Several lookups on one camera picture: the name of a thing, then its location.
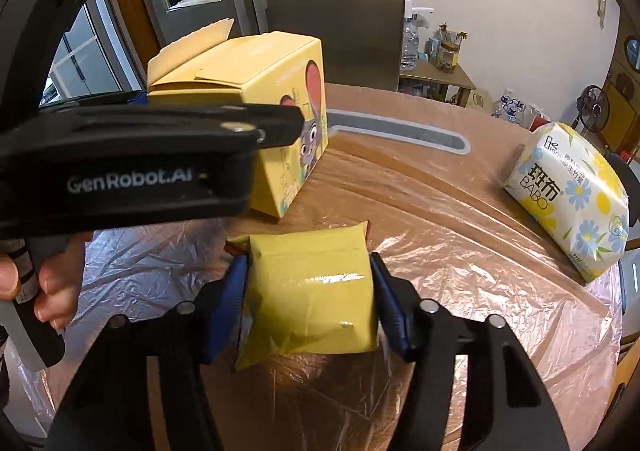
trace box flap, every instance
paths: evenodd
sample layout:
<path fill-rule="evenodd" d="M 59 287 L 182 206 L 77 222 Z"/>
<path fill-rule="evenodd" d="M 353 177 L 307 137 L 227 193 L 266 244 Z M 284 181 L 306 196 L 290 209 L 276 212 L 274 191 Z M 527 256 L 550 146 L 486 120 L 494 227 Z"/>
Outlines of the box flap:
<path fill-rule="evenodd" d="M 214 47 L 224 43 L 229 37 L 233 24 L 232 18 L 220 20 L 164 47 L 157 56 L 149 60 L 147 87 L 150 89 L 155 84 L 184 81 L 185 79 L 177 76 L 184 77 L 188 72 L 192 74 L 186 80 L 193 80 L 194 70 L 197 70 L 194 61 L 201 54 L 207 51 L 212 52 Z M 170 78 L 164 80 L 163 78 L 167 75 L 170 75 Z"/>
<path fill-rule="evenodd" d="M 199 58 L 200 68 L 194 76 L 200 81 L 242 86 L 314 40 L 279 31 L 229 40 L 210 51 L 210 56 Z"/>

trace wall switch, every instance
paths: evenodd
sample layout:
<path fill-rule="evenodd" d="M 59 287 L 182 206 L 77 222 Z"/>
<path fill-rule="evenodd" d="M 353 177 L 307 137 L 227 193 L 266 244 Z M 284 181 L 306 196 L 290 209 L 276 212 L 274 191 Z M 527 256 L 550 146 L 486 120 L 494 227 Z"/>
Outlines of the wall switch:
<path fill-rule="evenodd" d="M 604 14 L 607 10 L 607 0 L 598 0 L 598 16 L 600 17 L 600 28 L 604 28 Z"/>

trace black fan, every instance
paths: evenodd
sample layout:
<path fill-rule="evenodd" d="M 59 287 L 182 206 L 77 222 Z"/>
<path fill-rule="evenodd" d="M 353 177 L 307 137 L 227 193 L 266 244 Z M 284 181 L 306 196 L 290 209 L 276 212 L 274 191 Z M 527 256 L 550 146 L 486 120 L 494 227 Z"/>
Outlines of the black fan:
<path fill-rule="evenodd" d="M 581 122 L 590 132 L 601 132 L 609 121 L 609 100 L 602 88 L 596 85 L 587 86 L 575 104 L 578 107 L 578 117 L 572 126 L 575 128 L 578 122 Z"/>

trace yellow plastic pouch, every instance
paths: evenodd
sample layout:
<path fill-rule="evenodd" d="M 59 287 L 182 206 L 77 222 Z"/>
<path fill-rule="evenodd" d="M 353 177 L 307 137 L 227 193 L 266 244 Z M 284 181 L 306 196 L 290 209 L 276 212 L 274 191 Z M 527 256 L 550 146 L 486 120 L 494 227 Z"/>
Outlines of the yellow plastic pouch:
<path fill-rule="evenodd" d="M 252 261 L 236 369 L 273 354 L 377 348 L 366 226 L 230 240 Z"/>
<path fill-rule="evenodd" d="M 586 281 L 616 263 L 629 232 L 628 197 L 605 158 L 566 124 L 538 128 L 505 189 Z"/>

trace small wooden table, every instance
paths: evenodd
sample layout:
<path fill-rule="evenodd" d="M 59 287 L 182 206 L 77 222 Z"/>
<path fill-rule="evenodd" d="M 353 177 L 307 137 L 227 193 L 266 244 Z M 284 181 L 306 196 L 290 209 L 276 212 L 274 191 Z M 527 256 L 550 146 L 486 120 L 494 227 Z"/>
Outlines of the small wooden table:
<path fill-rule="evenodd" d="M 457 65 L 452 73 L 447 73 L 438 70 L 434 63 L 425 59 L 418 59 L 418 64 L 413 70 L 400 72 L 400 78 L 439 85 L 440 89 L 436 95 L 437 101 L 444 101 L 446 99 L 449 85 L 458 87 L 456 103 L 463 108 L 466 107 L 466 102 L 469 99 L 471 91 L 476 89 L 476 85 L 469 79 L 469 76 L 466 75 L 460 65 Z"/>

